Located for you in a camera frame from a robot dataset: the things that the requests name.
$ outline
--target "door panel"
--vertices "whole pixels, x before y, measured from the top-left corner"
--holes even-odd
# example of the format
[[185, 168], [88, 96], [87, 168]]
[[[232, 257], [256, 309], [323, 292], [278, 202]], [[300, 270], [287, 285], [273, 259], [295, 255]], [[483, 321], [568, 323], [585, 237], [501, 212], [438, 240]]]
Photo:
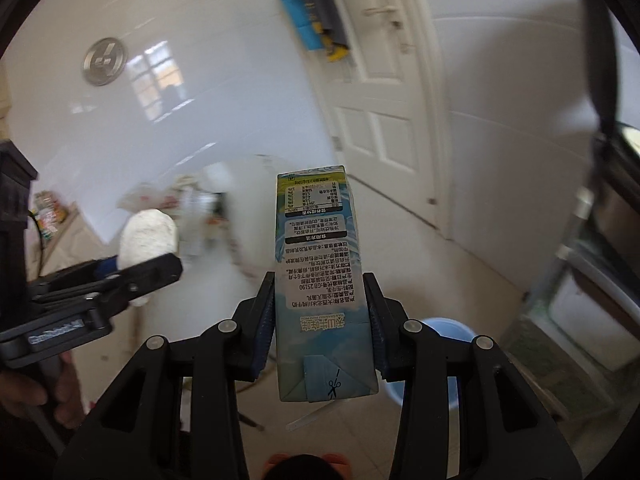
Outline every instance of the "door panel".
[[[336, 4], [351, 55], [329, 63], [318, 53], [315, 62], [319, 91], [332, 130], [342, 141], [347, 172], [434, 223], [430, 122], [402, 0]], [[385, 6], [397, 10], [363, 13]]]

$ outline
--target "blue bucket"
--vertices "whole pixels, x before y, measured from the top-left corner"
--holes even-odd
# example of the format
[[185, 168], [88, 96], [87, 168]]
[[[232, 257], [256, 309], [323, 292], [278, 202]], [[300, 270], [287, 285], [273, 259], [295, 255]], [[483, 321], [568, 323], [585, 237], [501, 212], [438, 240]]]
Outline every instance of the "blue bucket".
[[[423, 319], [422, 322], [433, 328], [443, 337], [450, 337], [452, 339], [459, 339], [460, 341], [468, 342], [476, 337], [476, 334], [468, 326], [463, 325], [455, 319], [448, 319], [447, 317], [430, 317], [429, 319]], [[447, 379], [447, 384], [449, 386], [449, 409], [454, 410], [458, 407], [458, 382], [455, 377], [449, 377]], [[404, 397], [404, 381], [398, 381], [396, 383], [387, 383], [385, 381], [385, 388], [389, 397], [402, 406], [402, 398]]]

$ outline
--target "doorframe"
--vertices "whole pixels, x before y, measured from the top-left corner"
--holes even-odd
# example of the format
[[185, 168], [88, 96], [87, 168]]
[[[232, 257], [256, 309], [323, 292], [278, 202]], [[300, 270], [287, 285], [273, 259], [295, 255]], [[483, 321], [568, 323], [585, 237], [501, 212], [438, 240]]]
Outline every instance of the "doorframe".
[[[417, 49], [420, 79], [426, 96], [428, 121], [430, 122], [431, 153], [433, 153], [433, 177], [436, 192], [436, 228], [446, 239], [452, 238], [452, 142], [449, 128], [449, 108], [446, 100], [446, 78], [440, 53], [440, 44], [431, 19], [427, 0], [402, 0], [407, 18], [411, 22], [414, 43]], [[334, 139], [339, 138], [337, 125], [332, 119], [329, 107], [322, 95], [318, 54], [305, 52], [306, 71], [316, 101], [322, 112], [327, 132], [331, 137], [338, 163], [344, 164], [344, 155], [335, 147]]]

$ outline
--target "door handle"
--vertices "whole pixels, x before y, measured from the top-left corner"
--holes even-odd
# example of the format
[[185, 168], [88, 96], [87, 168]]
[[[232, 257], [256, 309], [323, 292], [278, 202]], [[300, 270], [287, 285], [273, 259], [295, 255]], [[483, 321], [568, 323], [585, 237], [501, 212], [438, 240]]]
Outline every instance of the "door handle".
[[388, 21], [393, 25], [393, 28], [398, 37], [398, 43], [400, 44], [400, 52], [408, 54], [411, 47], [411, 41], [407, 30], [404, 28], [404, 12], [401, 9], [400, 0], [385, 0], [386, 5], [382, 7], [371, 7], [364, 9], [362, 14], [364, 16], [375, 16], [377, 14], [384, 14], [388, 16]]
[[372, 9], [364, 9], [362, 11], [362, 14], [364, 16], [373, 16], [375, 14], [387, 14], [391, 12], [398, 12], [398, 8], [391, 5], [387, 5], [384, 7], [373, 7]]

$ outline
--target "door hinge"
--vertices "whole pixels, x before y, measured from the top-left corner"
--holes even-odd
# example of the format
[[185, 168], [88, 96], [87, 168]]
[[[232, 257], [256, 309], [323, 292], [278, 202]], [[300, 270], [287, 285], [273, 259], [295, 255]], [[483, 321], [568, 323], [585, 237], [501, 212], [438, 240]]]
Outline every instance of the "door hinge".
[[341, 152], [342, 151], [342, 140], [340, 139], [340, 137], [332, 136], [331, 140], [334, 143], [334, 150], [336, 152]]

